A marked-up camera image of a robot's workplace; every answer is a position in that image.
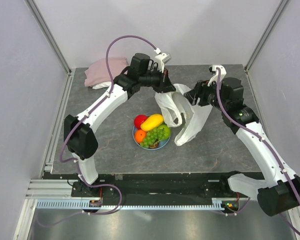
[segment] fruit bowl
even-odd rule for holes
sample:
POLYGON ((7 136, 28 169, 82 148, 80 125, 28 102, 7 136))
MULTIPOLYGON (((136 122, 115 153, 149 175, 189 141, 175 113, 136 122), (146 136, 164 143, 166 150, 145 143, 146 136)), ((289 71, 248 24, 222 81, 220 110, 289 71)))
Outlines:
POLYGON ((137 129, 135 126, 133 126, 133 128, 132 128, 132 137, 133 137, 133 140, 134 140, 134 142, 135 142, 140 148, 143 148, 143 149, 146 149, 146 150, 158 150, 158 149, 160 149, 160 148, 163 148, 163 147, 169 142, 169 140, 170 140, 170 138, 171 138, 171 136, 169 136, 168 139, 160 141, 160 142, 159 142, 159 146, 158 146, 157 148, 145 148, 145 147, 140 146, 140 144, 137 143, 137 141, 135 140, 135 133, 136 133, 137 130, 138 130, 138 129, 137 129))

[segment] reflective floor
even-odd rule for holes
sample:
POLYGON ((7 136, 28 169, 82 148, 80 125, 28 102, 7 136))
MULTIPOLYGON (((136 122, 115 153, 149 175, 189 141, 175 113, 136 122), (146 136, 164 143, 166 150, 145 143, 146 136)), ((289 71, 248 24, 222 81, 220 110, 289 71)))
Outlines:
MULTIPOLYGON (((42 224, 79 210, 37 209, 42 224)), ((250 202, 238 216, 200 210, 121 210, 105 216, 79 214, 54 227, 31 227, 29 240, 295 240, 280 216, 250 202)))

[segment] yellow mango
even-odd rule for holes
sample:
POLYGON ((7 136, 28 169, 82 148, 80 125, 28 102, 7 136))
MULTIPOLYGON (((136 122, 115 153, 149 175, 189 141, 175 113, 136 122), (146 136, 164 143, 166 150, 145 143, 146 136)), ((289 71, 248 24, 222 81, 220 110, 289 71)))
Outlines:
POLYGON ((161 114, 153 114, 148 117, 142 124, 141 129, 149 132, 152 129, 159 127, 164 122, 164 117, 161 114))

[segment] orange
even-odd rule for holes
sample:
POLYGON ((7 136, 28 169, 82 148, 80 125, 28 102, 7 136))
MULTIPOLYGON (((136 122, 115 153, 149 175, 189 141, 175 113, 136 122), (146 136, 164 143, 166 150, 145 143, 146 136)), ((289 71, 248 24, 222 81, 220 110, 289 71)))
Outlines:
POLYGON ((135 141, 140 144, 142 143, 142 141, 144 140, 144 138, 146 137, 147 135, 147 132, 146 131, 143 131, 142 129, 139 129, 135 132, 134 134, 134 139, 135 141))

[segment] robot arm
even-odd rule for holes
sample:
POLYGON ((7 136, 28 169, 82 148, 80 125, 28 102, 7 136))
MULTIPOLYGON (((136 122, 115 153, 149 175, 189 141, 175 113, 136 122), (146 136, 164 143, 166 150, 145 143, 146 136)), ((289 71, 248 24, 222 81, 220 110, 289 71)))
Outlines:
MULTIPOLYGON (((192 105, 212 105, 220 110, 217 98, 217 85, 215 83, 219 74, 217 68, 221 71, 220 80, 222 80, 226 75, 226 70, 221 65, 213 65, 209 69, 214 74, 210 81, 198 81, 194 89, 184 94, 192 105)), ((262 140, 267 141, 274 149, 258 117, 251 108, 244 104, 243 92, 244 89, 239 79, 233 77, 223 79, 220 89, 222 105, 234 121, 258 133, 262 136, 262 140)), ((262 210, 269 216, 297 207, 299 203, 282 169, 268 147, 249 131, 233 124, 224 113, 221 115, 224 123, 248 148, 264 176, 264 180, 256 180, 238 172, 230 173, 227 176, 229 188, 234 192, 242 193, 253 200, 257 200, 262 210)), ((286 173, 292 179, 293 185, 300 195, 300 177, 288 166, 278 152, 274 151, 277 153, 286 173)))
POLYGON ((78 159, 80 171, 88 184, 93 184, 98 179, 98 172, 95 166, 94 154, 98 149, 98 141, 95 133, 100 124, 121 104, 137 93, 141 87, 152 87, 157 93, 174 92, 176 88, 172 85, 168 70, 165 68, 171 57, 162 53, 157 48, 154 61, 143 53, 136 53, 131 60, 130 66, 114 78, 112 92, 111 87, 90 107, 78 114, 76 117, 68 115, 64 120, 64 140, 72 128, 84 116, 87 118, 72 134, 67 142, 67 147, 72 155, 78 159), (88 114, 105 96, 107 99, 92 114, 88 114))

